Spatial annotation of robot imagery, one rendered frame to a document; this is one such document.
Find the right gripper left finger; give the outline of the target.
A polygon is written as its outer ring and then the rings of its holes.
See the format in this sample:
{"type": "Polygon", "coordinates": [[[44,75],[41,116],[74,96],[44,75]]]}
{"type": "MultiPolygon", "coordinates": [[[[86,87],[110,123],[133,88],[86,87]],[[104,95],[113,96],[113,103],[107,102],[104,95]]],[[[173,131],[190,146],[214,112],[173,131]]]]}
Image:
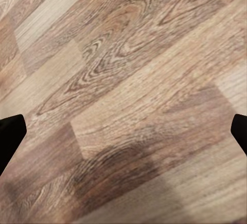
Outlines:
{"type": "Polygon", "coordinates": [[[0,176],[26,134],[22,114],[0,120],[0,176]]]}

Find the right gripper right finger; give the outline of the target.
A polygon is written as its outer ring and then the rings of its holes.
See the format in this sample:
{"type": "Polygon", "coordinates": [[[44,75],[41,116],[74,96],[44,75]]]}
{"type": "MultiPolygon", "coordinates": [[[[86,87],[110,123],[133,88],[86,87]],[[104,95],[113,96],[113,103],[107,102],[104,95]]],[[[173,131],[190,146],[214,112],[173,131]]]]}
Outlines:
{"type": "Polygon", "coordinates": [[[231,133],[247,155],[247,116],[235,114],[231,133]]]}

